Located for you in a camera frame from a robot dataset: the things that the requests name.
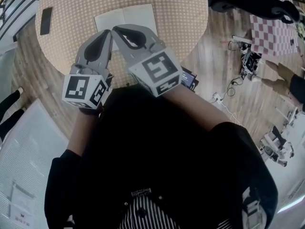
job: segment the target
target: checkered tablecloth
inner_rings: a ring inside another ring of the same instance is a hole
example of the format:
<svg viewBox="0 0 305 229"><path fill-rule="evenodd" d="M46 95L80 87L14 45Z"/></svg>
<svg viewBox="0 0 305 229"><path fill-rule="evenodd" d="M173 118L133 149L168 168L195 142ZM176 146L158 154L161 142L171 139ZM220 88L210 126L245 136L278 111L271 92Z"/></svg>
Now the checkered tablecloth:
<svg viewBox="0 0 305 229"><path fill-rule="evenodd" d="M250 21L253 39L251 51L272 56L297 52L297 32L294 24L285 24L280 20L263 20L254 15L250 15Z"/></svg>

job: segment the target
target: sleeve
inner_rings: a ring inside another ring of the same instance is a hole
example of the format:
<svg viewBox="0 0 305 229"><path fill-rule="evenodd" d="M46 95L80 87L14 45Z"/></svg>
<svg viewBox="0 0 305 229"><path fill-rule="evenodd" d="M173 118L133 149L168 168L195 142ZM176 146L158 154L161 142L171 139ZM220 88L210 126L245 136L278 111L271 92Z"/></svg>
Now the sleeve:
<svg viewBox="0 0 305 229"><path fill-rule="evenodd" d="M44 212L50 229L63 229L72 215L80 160L80 156L66 150L61 157L52 161L44 201Z"/></svg>
<svg viewBox="0 0 305 229"><path fill-rule="evenodd" d="M242 126L225 122L214 127L210 135L222 148L220 152L231 160L229 165L236 167L236 173L240 174L239 181L246 181L256 188L260 203L268 215L267 224L270 224L277 207L278 191L248 131Z"/></svg>

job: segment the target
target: white cube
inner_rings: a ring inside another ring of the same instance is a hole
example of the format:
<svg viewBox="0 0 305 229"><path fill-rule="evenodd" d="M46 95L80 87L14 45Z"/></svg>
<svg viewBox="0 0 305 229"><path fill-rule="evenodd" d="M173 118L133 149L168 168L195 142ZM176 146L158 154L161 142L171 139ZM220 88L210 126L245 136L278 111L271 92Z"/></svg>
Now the white cube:
<svg viewBox="0 0 305 229"><path fill-rule="evenodd" d="M101 75L65 76L62 99L78 108L97 109L108 85Z"/></svg>
<svg viewBox="0 0 305 229"><path fill-rule="evenodd" d="M128 72L158 97L181 83L183 71L173 50L166 48L133 65Z"/></svg>

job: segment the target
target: table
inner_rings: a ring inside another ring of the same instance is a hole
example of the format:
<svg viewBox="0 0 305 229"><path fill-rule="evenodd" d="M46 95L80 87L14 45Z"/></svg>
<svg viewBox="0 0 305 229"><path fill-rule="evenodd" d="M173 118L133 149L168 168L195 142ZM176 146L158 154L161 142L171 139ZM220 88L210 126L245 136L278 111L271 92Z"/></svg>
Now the table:
<svg viewBox="0 0 305 229"><path fill-rule="evenodd" d="M250 22L253 39L251 51L272 56L297 52L298 35L294 24L263 20L254 15L250 15Z"/></svg>
<svg viewBox="0 0 305 229"><path fill-rule="evenodd" d="M36 32L41 49L57 70L69 74L79 47L97 32L95 16L140 4L152 4L159 38L182 61L205 32L208 0L40 0ZM53 7L51 32L40 36L41 14L48 7ZM109 70L113 88L135 84L119 52L112 54Z"/></svg>

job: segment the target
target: chair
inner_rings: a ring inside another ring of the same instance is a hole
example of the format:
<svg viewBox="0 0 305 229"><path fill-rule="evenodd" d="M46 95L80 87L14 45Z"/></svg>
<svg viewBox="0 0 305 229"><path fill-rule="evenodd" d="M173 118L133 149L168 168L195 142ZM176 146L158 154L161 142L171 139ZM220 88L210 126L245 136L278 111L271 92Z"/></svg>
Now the chair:
<svg viewBox="0 0 305 229"><path fill-rule="evenodd" d="M209 7L216 12L228 12L242 9L250 14L266 20L281 20L292 24L300 21L300 13L290 1L280 0L208 0Z"/></svg>

